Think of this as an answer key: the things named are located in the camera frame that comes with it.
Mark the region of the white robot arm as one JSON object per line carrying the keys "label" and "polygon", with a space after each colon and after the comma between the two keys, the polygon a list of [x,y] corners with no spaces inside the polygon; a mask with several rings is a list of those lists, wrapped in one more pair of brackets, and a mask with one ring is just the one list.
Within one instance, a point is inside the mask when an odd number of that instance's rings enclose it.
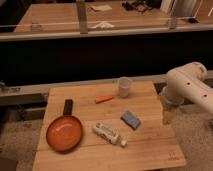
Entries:
{"label": "white robot arm", "polygon": [[213,88],[204,83],[206,76],[207,69],[200,62],[191,62],[167,72],[166,86],[159,94],[163,105],[163,124],[172,121],[176,109],[185,99],[213,114]]}

